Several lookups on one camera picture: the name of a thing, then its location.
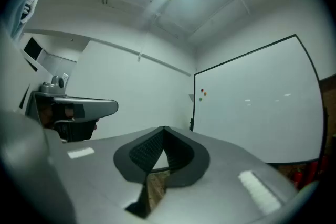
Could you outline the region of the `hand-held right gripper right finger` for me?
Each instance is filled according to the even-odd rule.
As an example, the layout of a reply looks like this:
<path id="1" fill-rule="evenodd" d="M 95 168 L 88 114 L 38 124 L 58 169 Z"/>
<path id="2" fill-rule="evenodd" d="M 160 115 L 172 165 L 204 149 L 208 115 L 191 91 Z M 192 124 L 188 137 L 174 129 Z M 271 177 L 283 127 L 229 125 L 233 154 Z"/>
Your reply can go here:
<path id="1" fill-rule="evenodd" d="M 252 200 L 238 176 L 252 171 L 282 205 L 297 190 L 284 175 L 243 148 L 222 140 L 174 128 L 202 144 L 210 163 L 201 179 L 192 186 L 167 189 L 146 220 L 149 223 L 253 223 L 264 214 Z"/>

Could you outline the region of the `person's left hand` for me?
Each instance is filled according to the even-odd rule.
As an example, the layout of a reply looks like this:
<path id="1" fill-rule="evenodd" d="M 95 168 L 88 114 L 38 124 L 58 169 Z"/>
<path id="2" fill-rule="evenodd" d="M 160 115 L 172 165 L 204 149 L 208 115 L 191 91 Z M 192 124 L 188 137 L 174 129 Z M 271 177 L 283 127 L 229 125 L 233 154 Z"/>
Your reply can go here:
<path id="1" fill-rule="evenodd" d="M 38 108 L 39 119 L 46 129 L 54 129 L 54 118 L 51 105 L 42 105 Z"/>

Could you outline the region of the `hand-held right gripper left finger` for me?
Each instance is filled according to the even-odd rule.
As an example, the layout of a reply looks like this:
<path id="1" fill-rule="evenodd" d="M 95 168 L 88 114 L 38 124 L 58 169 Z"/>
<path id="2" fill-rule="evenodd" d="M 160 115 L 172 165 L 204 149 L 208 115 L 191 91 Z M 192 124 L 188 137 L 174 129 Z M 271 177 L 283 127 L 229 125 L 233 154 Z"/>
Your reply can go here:
<path id="1" fill-rule="evenodd" d="M 137 202 L 142 184 L 124 179 L 115 167 L 115 151 L 155 128 L 100 140 L 63 143 L 56 131 L 46 129 L 51 161 L 71 201 L 74 223 L 164 223 L 154 213 L 140 218 L 125 210 Z"/>

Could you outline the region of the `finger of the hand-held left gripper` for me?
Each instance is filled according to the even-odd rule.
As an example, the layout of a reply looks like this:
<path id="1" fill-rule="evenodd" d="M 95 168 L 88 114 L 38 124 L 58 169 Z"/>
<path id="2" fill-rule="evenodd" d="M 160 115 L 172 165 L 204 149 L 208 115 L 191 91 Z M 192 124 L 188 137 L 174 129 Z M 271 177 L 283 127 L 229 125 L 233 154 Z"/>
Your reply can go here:
<path id="1" fill-rule="evenodd" d="M 53 101 L 70 107 L 74 120 L 97 120 L 115 114 L 119 105 L 115 100 L 80 97 L 53 97 Z"/>

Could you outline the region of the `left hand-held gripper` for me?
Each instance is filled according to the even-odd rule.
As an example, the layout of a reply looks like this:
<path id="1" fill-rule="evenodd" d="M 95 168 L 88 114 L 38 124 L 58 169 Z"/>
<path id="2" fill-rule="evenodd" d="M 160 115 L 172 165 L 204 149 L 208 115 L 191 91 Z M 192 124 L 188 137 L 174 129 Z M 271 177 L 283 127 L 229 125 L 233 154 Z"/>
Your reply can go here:
<path id="1" fill-rule="evenodd" d="M 18 113 L 23 97 L 26 97 L 26 112 L 29 113 L 30 96 L 40 95 L 44 98 L 65 97 L 62 78 L 52 77 L 39 68 L 34 71 L 23 51 L 12 39 L 6 25 L 1 22 L 1 142 L 10 138 L 20 138 L 26 131 L 10 131 L 10 119 Z M 95 120 L 87 122 L 58 121 L 54 130 L 66 142 L 89 140 L 95 129 Z"/>

